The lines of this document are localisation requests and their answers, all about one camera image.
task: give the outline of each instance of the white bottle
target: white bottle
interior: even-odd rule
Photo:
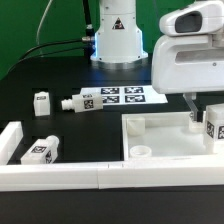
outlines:
[[[53,163],[58,156],[58,144],[59,139],[53,135],[38,139],[21,158],[22,165]]]
[[[73,95],[72,100],[64,100],[61,104],[63,110],[75,110],[76,113],[103,109],[103,99],[100,93]]]

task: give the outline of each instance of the green background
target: green background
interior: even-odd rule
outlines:
[[[0,79],[23,53],[36,46],[36,32],[48,2],[49,0],[0,0]],[[97,29],[99,0],[89,0],[89,3],[93,25]],[[136,0],[137,25],[143,31],[145,51],[152,52],[161,35],[159,18],[190,3],[193,0]],[[85,36],[82,1],[54,0],[41,30],[40,43],[82,36]],[[71,54],[82,55],[82,52],[64,53],[62,56]]]

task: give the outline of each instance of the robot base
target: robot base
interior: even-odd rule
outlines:
[[[148,57],[142,58],[133,62],[123,62],[123,63],[109,63],[109,62],[92,60],[93,67],[109,69],[109,70],[133,69],[133,68],[136,68],[142,65],[147,65],[147,64],[148,64]]]

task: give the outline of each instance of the white block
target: white block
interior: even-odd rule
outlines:
[[[224,104],[206,107],[204,144],[212,153],[224,153]]]
[[[47,116],[50,115],[50,98],[49,93],[40,92],[34,96],[34,111],[35,116]]]
[[[129,135],[144,135],[145,134],[145,118],[144,117],[128,118],[127,131]]]
[[[59,139],[56,136],[38,139],[21,158],[21,163],[23,165],[53,163],[58,156],[58,144]]]
[[[22,138],[21,122],[10,122],[0,135],[0,165],[9,162]]]

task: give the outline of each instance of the white robot body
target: white robot body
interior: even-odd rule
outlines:
[[[193,17],[197,18],[194,25],[190,22]],[[160,20],[160,30],[167,36],[208,34],[220,30],[223,22],[222,1],[198,1],[163,16]],[[183,28],[180,32],[178,32],[178,25]]]
[[[163,36],[155,46],[153,88],[158,93],[191,93],[224,89],[223,49],[212,35]]]
[[[156,43],[152,85],[159,93],[224,89],[224,4],[198,1],[165,15]]]
[[[142,31],[136,25],[135,0],[100,0],[101,26],[95,35],[93,65],[107,69],[133,68],[148,57]]]

